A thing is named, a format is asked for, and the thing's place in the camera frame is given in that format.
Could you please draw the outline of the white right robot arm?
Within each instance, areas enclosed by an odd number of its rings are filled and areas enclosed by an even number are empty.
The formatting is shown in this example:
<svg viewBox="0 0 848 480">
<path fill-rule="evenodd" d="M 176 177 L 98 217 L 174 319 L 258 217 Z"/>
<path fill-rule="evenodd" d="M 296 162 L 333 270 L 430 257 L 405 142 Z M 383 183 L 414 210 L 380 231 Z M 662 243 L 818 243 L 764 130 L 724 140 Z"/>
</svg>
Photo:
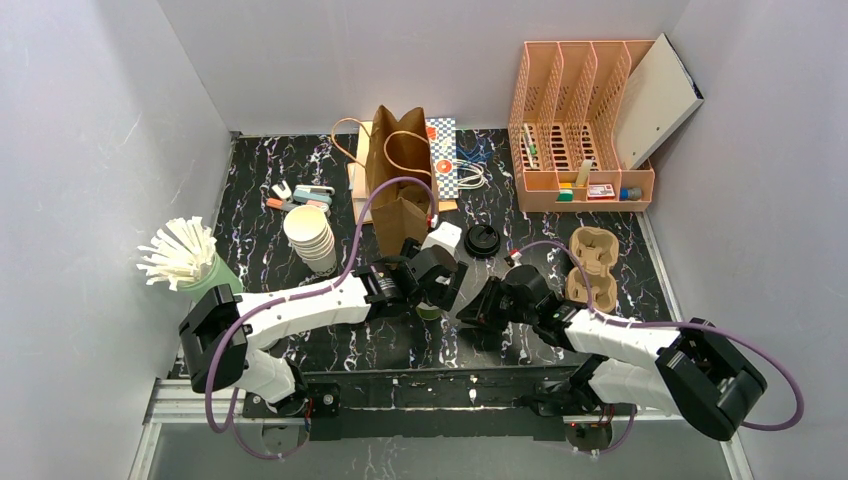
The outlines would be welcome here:
<svg viewBox="0 0 848 480">
<path fill-rule="evenodd" d="M 457 317 L 497 333 L 526 324 L 546 344 L 587 355 L 565 382 L 522 397 L 539 415 L 631 404 L 679 415 L 702 434 L 728 440 L 767 390 L 764 376 L 728 339 L 710 332 L 710 323 L 661 328 L 604 317 L 556 293 L 530 265 L 489 278 Z"/>
</svg>

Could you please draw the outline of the green paper coffee cup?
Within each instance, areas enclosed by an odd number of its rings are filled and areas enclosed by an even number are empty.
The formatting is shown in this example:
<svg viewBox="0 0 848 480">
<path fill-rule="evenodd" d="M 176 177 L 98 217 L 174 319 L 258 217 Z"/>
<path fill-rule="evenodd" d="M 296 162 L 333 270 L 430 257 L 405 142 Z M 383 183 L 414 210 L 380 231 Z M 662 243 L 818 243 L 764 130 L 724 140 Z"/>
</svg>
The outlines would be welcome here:
<svg viewBox="0 0 848 480">
<path fill-rule="evenodd" d="M 416 307 L 416 312 L 419 317 L 423 320 L 436 320 L 440 319 L 443 314 L 449 312 L 453 306 L 452 302 L 444 303 L 442 302 L 439 305 L 431 305 L 425 302 L 421 302 Z"/>
</svg>

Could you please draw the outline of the brown paper bag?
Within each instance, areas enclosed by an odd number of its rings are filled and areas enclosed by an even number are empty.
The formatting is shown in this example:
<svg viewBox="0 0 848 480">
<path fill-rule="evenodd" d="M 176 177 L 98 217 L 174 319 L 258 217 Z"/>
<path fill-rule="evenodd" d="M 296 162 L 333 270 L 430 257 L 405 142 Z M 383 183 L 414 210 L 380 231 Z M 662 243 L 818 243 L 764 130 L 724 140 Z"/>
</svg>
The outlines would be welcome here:
<svg viewBox="0 0 848 480">
<path fill-rule="evenodd" d="M 438 221 L 438 188 L 424 111 L 415 107 L 396 117 L 381 105 L 367 138 L 366 160 L 342 146 L 337 149 L 365 170 L 371 198 L 366 210 L 380 253 L 398 255 L 407 239 L 422 243 Z"/>
</svg>

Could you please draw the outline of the cardboard cup carrier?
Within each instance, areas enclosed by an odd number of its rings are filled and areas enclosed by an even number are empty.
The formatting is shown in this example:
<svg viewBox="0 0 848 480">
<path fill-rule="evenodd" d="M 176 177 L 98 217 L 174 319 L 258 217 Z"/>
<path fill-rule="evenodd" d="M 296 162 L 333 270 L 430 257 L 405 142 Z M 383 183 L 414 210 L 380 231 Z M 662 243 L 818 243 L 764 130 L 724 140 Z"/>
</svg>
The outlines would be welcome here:
<svg viewBox="0 0 848 480">
<path fill-rule="evenodd" d="M 603 313 L 612 313 L 618 295 L 612 274 L 619 256 L 618 238 L 605 229 L 580 227 L 573 232 L 569 247 L 587 273 L 594 307 Z"/>
</svg>

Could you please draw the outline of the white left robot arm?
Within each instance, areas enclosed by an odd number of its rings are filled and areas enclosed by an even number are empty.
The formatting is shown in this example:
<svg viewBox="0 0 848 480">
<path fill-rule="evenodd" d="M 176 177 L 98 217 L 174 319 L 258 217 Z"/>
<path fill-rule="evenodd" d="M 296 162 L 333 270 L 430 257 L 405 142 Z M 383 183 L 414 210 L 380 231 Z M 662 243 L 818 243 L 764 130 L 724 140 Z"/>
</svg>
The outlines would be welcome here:
<svg viewBox="0 0 848 480">
<path fill-rule="evenodd" d="M 468 266 L 441 245 L 407 241 L 408 256 L 383 257 L 353 272 L 306 287 L 236 294 L 209 289 L 178 332 L 198 394 L 236 387 L 271 403 L 305 394 L 296 366 L 268 348 L 292 335 L 337 324 L 396 317 L 421 304 L 453 307 Z"/>
</svg>

